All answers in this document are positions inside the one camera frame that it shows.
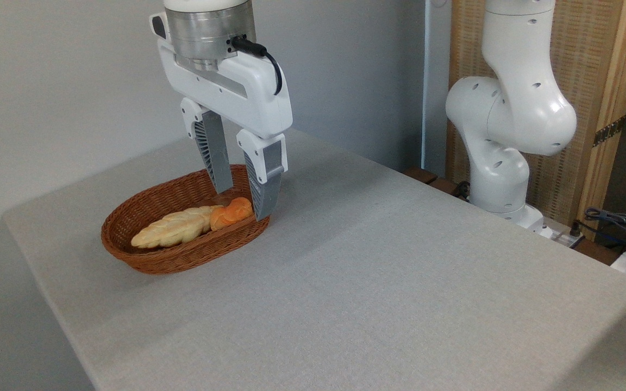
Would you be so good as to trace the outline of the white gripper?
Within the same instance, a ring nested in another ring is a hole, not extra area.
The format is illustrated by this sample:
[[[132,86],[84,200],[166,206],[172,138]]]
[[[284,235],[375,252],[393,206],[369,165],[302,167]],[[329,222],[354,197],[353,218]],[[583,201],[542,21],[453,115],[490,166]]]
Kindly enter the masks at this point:
[[[197,143],[216,193],[233,187],[223,116],[244,128],[236,138],[245,157],[256,220],[263,220],[276,208],[281,175],[287,171],[281,133],[292,126],[293,117],[286,80],[275,95],[277,77],[270,60],[243,51],[222,60],[216,71],[196,69],[176,55],[166,13],[155,17],[159,20],[152,22],[152,32],[163,30],[166,35],[158,37],[158,47],[167,80],[184,96],[180,107],[186,131]]]

